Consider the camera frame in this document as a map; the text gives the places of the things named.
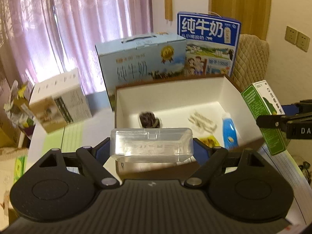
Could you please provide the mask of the yellow snack packet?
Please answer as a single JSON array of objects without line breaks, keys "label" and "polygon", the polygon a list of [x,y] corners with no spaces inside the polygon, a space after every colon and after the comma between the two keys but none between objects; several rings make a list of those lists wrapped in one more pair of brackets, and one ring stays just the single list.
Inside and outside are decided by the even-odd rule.
[{"label": "yellow snack packet", "polygon": [[218,140],[213,135],[202,137],[199,140],[210,148],[220,146]]}]

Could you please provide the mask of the green medicine box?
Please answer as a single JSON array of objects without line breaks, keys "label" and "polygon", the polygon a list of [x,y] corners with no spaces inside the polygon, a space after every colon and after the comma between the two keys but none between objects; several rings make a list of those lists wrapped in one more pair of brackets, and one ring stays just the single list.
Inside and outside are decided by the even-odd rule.
[{"label": "green medicine box", "polygon": [[242,92],[242,97],[260,128],[270,154],[285,151],[289,139],[280,128],[280,118],[285,112],[267,81],[252,83]]}]

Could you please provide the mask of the blue cream tube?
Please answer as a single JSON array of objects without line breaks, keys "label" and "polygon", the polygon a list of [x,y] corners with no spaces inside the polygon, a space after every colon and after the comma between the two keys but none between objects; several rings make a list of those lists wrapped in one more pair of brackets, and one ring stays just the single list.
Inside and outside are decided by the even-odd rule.
[{"label": "blue cream tube", "polygon": [[223,114],[222,121],[224,147],[228,150],[238,147],[236,128],[230,113]]}]

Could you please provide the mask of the clear plastic case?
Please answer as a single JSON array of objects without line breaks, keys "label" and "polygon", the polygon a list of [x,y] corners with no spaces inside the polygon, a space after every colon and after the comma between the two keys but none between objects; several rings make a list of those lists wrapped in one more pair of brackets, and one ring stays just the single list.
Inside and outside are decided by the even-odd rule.
[{"label": "clear plastic case", "polygon": [[122,128],[110,137],[110,157],[118,162],[177,163],[194,154],[189,128]]}]

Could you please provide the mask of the white plastic clip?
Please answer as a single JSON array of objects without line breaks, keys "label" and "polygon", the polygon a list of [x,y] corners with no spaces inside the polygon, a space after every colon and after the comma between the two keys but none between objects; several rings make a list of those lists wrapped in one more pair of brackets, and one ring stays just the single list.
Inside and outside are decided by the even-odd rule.
[{"label": "white plastic clip", "polygon": [[213,134],[217,129],[217,124],[199,112],[192,113],[188,121],[196,126],[200,133],[207,132]]}]

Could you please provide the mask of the dark scrunchie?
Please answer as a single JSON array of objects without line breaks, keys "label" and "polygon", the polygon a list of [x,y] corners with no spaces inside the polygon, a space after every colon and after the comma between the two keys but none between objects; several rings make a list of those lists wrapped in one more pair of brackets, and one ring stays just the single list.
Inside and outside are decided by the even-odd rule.
[{"label": "dark scrunchie", "polygon": [[142,128],[161,128],[161,119],[156,117],[153,112],[141,112],[138,115],[139,124]]}]

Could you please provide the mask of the checkered tablecloth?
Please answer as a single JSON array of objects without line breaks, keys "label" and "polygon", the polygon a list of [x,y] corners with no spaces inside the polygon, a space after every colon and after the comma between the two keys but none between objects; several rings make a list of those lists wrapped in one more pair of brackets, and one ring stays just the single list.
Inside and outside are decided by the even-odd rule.
[{"label": "checkered tablecloth", "polygon": [[[47,134],[36,125],[24,170],[27,171],[41,156],[51,148],[60,148],[63,152],[74,152],[81,146],[96,146],[109,137],[114,127],[114,114],[109,107],[106,92],[96,92],[87,96],[91,119],[69,125],[63,129]],[[259,153],[274,166],[291,184],[295,199],[287,215],[292,224],[311,223],[311,187],[308,185],[298,165],[291,155],[285,151],[271,156],[264,145]]]}]

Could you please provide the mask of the beige quilted chair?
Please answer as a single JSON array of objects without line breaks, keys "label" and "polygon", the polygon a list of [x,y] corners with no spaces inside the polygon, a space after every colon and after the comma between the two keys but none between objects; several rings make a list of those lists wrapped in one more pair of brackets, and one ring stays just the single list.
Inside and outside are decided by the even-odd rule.
[{"label": "beige quilted chair", "polygon": [[231,75],[234,83],[245,90],[265,78],[269,62],[269,43],[256,35],[241,34]]}]

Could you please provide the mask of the white beige product box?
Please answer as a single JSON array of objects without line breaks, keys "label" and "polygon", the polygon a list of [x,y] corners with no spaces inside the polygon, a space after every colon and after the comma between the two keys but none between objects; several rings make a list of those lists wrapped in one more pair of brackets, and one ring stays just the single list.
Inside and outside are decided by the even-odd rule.
[{"label": "white beige product box", "polygon": [[47,133],[92,117],[77,68],[37,83],[29,108]]}]

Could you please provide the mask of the brown cardboard storage box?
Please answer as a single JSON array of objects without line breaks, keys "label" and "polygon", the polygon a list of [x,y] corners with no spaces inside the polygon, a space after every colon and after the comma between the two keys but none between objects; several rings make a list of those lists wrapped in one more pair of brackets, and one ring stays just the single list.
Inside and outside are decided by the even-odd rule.
[{"label": "brown cardboard storage box", "polygon": [[[241,90],[226,76],[211,75],[177,80],[164,79],[122,86],[116,90],[115,128],[139,128],[138,115],[153,112],[163,128],[190,128],[197,139],[213,135],[223,146],[222,116],[230,113],[236,128],[238,149],[258,151],[264,138],[241,96]],[[199,112],[217,124],[213,134],[200,133],[188,121]]]}]

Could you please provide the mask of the green tissue packs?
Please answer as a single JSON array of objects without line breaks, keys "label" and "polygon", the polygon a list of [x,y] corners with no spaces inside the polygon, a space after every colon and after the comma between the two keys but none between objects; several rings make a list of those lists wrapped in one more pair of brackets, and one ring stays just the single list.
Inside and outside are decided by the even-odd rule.
[{"label": "green tissue packs", "polygon": [[24,174],[26,164],[27,164],[26,155],[17,157],[15,159],[14,175],[13,175],[14,183]]}]

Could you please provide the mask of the light blue milk carton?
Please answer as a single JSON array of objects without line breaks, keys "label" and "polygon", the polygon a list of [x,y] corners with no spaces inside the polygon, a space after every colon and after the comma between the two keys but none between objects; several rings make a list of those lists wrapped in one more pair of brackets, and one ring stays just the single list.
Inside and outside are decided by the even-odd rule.
[{"label": "light blue milk carton", "polygon": [[115,109],[117,87],[184,75],[187,40],[174,33],[140,34],[96,44],[106,92]]}]

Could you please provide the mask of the wooden door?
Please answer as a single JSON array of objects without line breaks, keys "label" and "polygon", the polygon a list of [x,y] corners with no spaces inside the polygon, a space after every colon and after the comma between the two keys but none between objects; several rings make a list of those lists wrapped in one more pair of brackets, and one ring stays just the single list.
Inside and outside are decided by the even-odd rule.
[{"label": "wooden door", "polygon": [[267,38],[271,0],[209,0],[209,10],[240,21],[241,34]]}]

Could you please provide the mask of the pink curtain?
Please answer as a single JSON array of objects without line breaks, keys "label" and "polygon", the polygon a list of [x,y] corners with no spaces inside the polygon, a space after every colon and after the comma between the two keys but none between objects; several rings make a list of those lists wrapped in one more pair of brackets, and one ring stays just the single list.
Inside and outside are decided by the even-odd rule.
[{"label": "pink curtain", "polygon": [[152,0],[1,0],[1,78],[45,81],[78,69],[105,90],[95,45],[152,32]]}]

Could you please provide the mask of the double wall socket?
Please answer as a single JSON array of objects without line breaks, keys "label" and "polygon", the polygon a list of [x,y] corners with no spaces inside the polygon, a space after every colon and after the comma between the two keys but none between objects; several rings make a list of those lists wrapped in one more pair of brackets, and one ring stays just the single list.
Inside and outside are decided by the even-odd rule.
[{"label": "double wall socket", "polygon": [[287,26],[285,30],[285,40],[300,50],[307,52],[310,44],[310,37],[297,31],[296,29]]}]

